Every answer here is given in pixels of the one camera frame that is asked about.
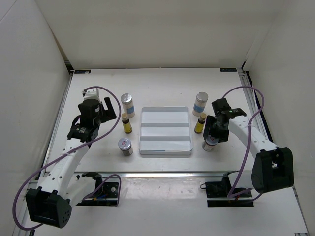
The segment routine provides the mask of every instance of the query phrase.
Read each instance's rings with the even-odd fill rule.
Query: glass vial
[[[124,132],[126,134],[130,134],[132,132],[132,127],[126,113],[122,114],[122,120],[123,120]]]
[[[207,101],[208,101],[208,94],[206,94],[205,92],[198,93],[196,96],[196,101],[195,101],[195,105],[193,106],[192,113],[195,116],[199,117],[201,113],[203,112],[203,110],[205,109]]]
[[[200,134],[203,130],[203,126],[205,125],[207,115],[205,113],[201,113],[197,124],[195,126],[195,133]]]
[[[133,153],[133,148],[130,139],[122,138],[118,142],[119,149],[123,152],[124,156],[130,156]]]
[[[124,112],[129,118],[134,117],[134,106],[132,96],[129,93],[125,93],[121,96]]]
[[[211,151],[215,145],[217,145],[218,139],[211,137],[210,135],[203,141],[202,147],[205,151]]]

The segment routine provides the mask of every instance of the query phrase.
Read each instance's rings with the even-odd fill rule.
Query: metal tray
[[[142,108],[139,151],[142,155],[190,155],[188,107]]]

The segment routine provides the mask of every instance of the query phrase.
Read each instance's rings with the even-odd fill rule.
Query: white wall
[[[69,74],[34,0],[0,9],[0,234],[9,236],[13,198],[43,161]]]
[[[241,67],[283,1],[36,0],[77,69]]]
[[[315,235],[315,1],[289,0],[263,43],[250,76],[266,97],[277,144],[294,154],[295,186]]]

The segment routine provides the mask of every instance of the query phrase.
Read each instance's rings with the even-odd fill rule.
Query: blue label
[[[198,107],[196,104],[194,105],[193,109],[195,110],[195,112],[203,112],[203,110],[205,109],[204,107]]]
[[[127,108],[127,114],[131,114],[134,112],[134,106]]]

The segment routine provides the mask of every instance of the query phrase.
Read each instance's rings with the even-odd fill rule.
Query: metal lid
[[[118,142],[118,147],[121,151],[127,151],[131,148],[131,141],[127,138],[122,138]]]
[[[207,102],[208,101],[208,94],[205,92],[200,92],[197,94],[197,100],[199,102]]]
[[[132,102],[132,96],[129,93],[125,93],[121,96],[120,100],[123,104],[129,104]]]
[[[206,138],[205,141],[206,141],[206,144],[208,144],[210,146],[214,146],[214,145],[216,145],[219,142],[218,139],[216,139],[214,137],[211,137],[210,135]]]

